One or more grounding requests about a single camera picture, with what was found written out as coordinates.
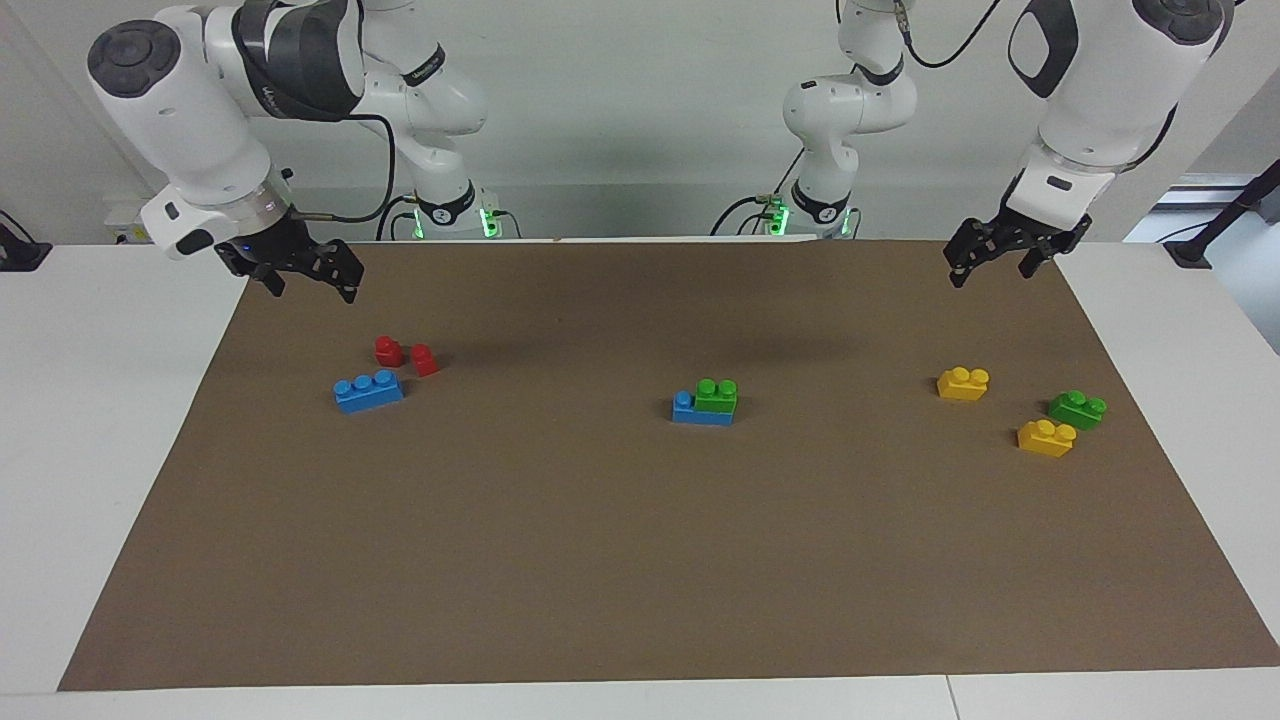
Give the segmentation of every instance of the brown tabletop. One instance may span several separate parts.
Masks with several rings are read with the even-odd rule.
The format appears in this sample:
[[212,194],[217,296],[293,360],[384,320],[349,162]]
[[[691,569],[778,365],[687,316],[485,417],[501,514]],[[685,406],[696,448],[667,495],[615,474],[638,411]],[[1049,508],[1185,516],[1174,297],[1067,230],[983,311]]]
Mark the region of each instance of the brown tabletop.
[[[246,291],[63,689],[1280,665],[1053,266],[358,254],[355,306]],[[379,334],[445,366],[343,415]],[[987,397],[937,397],[956,364]],[[733,427],[669,421],[701,377],[739,382]],[[1018,450],[1071,388],[1103,425]]]

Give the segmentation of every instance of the black cable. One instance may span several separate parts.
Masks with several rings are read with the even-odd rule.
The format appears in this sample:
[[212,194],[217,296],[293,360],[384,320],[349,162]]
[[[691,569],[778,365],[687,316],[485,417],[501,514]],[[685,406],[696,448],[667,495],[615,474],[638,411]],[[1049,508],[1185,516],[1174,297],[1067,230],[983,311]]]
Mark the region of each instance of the black cable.
[[969,33],[969,37],[965,38],[964,44],[960,45],[960,47],[956,49],[956,51],[952,53],[950,58],[947,58],[946,60],[942,60],[941,63],[931,63],[929,60],[925,60],[924,58],[920,58],[915,53],[915,45],[911,42],[911,24],[906,20],[906,6],[901,4],[901,0],[895,0],[893,5],[896,6],[895,9],[900,13],[899,17],[901,18],[901,26],[902,26],[902,28],[901,28],[902,29],[902,42],[906,44],[908,53],[910,53],[911,58],[916,63],[919,63],[922,67],[925,67],[925,68],[929,68],[929,69],[937,69],[937,68],[945,68],[945,67],[950,65],[951,63],[955,63],[956,59],[959,59],[960,55],[963,55],[964,51],[968,50],[970,45],[973,45],[974,38],[978,37],[979,32],[982,32],[983,26],[986,26],[987,20],[991,19],[991,15],[996,12],[996,8],[1000,6],[1000,3],[1001,3],[1001,0],[992,0],[991,6],[987,8],[987,12],[982,14],[982,19],[978,20],[978,24],[975,24],[973,27],[973,32]]
[[851,234],[849,240],[858,240],[858,231],[863,229],[863,211],[854,208],[850,213],[858,213],[858,224],[854,225],[854,234]]
[[392,200],[390,202],[387,204],[385,208],[383,208],[383,217],[378,218],[378,234],[374,236],[374,242],[383,241],[383,233],[387,232],[387,220],[392,217],[392,210],[394,210],[396,206],[399,205],[401,202],[412,202],[412,201],[413,201],[412,196],[402,195],[396,200]]
[[1174,117],[1175,115],[1178,115],[1178,105],[1174,105],[1174,108],[1171,110],[1169,110],[1169,115],[1165,117],[1165,127],[1160,128],[1160,135],[1157,135],[1156,140],[1152,141],[1151,147],[1148,147],[1147,151],[1143,152],[1140,158],[1138,158],[1133,163],[1128,163],[1120,170],[1121,173],[1128,173],[1129,170],[1137,168],[1138,165],[1140,165],[1143,163],[1146,163],[1147,159],[1149,159],[1152,155],[1156,154],[1156,150],[1160,150],[1160,146],[1165,142],[1165,137],[1169,136],[1169,128],[1174,127]]
[[1275,193],[1277,187],[1280,187],[1280,160],[1271,163],[1266,170],[1262,170],[1262,174],[1251,179],[1244,186],[1244,190],[1240,191],[1240,195],[1226,208],[1222,208],[1204,225],[1204,229],[1196,233],[1196,237],[1188,241],[1169,242],[1165,243],[1165,247],[1180,268],[1199,265],[1204,260],[1208,246],[1222,237],[1222,233],[1248,213],[1249,209],[1256,208],[1263,199]]
[[396,219],[392,220],[392,242],[396,242],[396,223],[401,220],[417,222],[417,215],[415,215],[413,213],[401,213],[399,215],[396,215]]
[[[791,159],[791,164],[787,165],[787,172],[782,173],[782,179],[778,181],[778,186],[773,188],[773,195],[782,192],[782,186],[787,183],[787,178],[791,177],[791,170],[796,169],[796,165],[800,163],[800,158],[803,156],[804,156],[804,146],[801,145],[800,150],[796,152],[796,156]],[[759,232],[759,229],[760,229],[760,222],[756,220],[755,227],[751,228],[751,234],[755,234],[756,232]]]
[[759,200],[756,200],[754,195],[749,195],[749,196],[739,200],[737,202],[730,205],[728,209],[726,209],[721,214],[719,219],[716,220],[716,224],[712,225],[712,232],[709,234],[716,234],[717,232],[719,232],[719,227],[724,224],[724,220],[727,220],[730,215],[733,214],[733,210],[737,210],[739,208],[741,208],[744,205],[750,205],[751,202],[763,205],[763,202],[760,202]]
[[520,219],[511,210],[494,210],[494,218],[511,218],[511,223],[516,225],[516,237],[520,240],[525,238],[525,231],[520,229]]
[[1210,224],[1210,223],[1212,223],[1212,222],[1213,222],[1213,220],[1204,220],[1203,223],[1196,223],[1194,225],[1187,225],[1185,228],[1183,228],[1183,229],[1180,229],[1180,231],[1174,231],[1174,232],[1171,232],[1171,233],[1166,234],[1165,237],[1162,237],[1162,238],[1157,240],[1157,241],[1156,241],[1156,245],[1162,245],[1162,243],[1164,243],[1164,242],[1165,242],[1166,240],[1169,240],[1169,238],[1171,238],[1171,237],[1174,237],[1174,236],[1178,236],[1178,234],[1183,234],[1184,232],[1188,232],[1188,231],[1198,231],[1198,229],[1201,229],[1201,228],[1203,228],[1203,227],[1208,225],[1208,224]]
[[22,231],[22,234],[27,236],[27,242],[29,242],[32,245],[36,245],[36,238],[31,237],[31,233],[27,232],[27,228],[22,227],[22,223],[19,223],[18,220],[15,220],[13,215],[10,215],[9,213],[5,213],[4,210],[0,210],[0,215],[3,215],[4,219],[9,220],[9,223],[13,224],[13,227],[15,227],[19,231]]
[[742,234],[742,231],[746,229],[746,223],[750,223],[751,220],[755,220],[755,227],[759,228],[760,227],[760,220],[768,220],[772,217],[773,215],[769,214],[769,213],[760,213],[759,215],[751,215],[750,218],[742,220],[742,224],[737,227],[737,234]]
[[383,123],[384,128],[387,128],[387,149],[389,150],[389,155],[387,158],[387,195],[383,196],[383,201],[381,201],[381,204],[378,205],[378,209],[374,210],[372,213],[367,214],[367,215],[361,215],[358,218],[347,218],[347,217],[343,217],[343,215],[330,215],[329,218],[325,219],[325,222],[328,222],[328,223],[346,223],[346,224],[367,223],[369,220],[372,220],[372,219],[378,218],[378,215],[381,214],[383,209],[387,208],[390,204],[392,196],[396,195],[396,131],[392,129],[390,120],[388,120],[387,118],[384,118],[381,115],[347,115],[343,119],[347,119],[347,120],[378,120],[378,122]]

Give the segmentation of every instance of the white wall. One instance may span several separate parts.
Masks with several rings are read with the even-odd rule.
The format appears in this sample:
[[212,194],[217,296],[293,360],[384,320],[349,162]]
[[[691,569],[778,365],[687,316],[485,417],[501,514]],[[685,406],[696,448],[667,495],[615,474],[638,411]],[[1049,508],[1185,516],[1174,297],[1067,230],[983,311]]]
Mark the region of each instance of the white wall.
[[1261,173],[1280,158],[1280,73],[1271,76],[1213,145],[1192,164],[1193,173]]
[[[91,97],[83,59],[96,35],[173,3],[0,1],[82,99]],[[918,47],[950,53],[986,5],[919,3]],[[867,237],[948,237],[964,217],[995,211],[1043,110],[1005,59],[1023,5],[1004,4],[955,65],[911,70],[915,122],[859,141],[855,204]],[[439,0],[431,14],[449,61],[492,97],[489,126],[462,141],[472,172],[530,234],[707,232],[730,201],[772,190],[794,155],[781,119],[790,85],[847,70],[832,3],[822,0]],[[1098,204],[1092,240],[1121,238],[1280,65],[1280,4],[1251,3],[1240,18],[1164,152]],[[385,156],[372,136],[274,120],[255,128],[276,163],[297,172],[300,205],[329,209],[334,195],[308,188],[352,188],[338,211],[376,202]]]
[[0,208],[41,241],[108,242],[104,197],[147,190],[0,1]]
[[[1125,242],[1155,242],[1166,233],[1211,220],[1215,215],[1216,211],[1152,213]],[[1170,240],[1190,240],[1197,232],[1188,231]],[[1256,213],[1245,213],[1213,241],[1204,256],[1258,332],[1280,352],[1280,225],[1268,225]]]

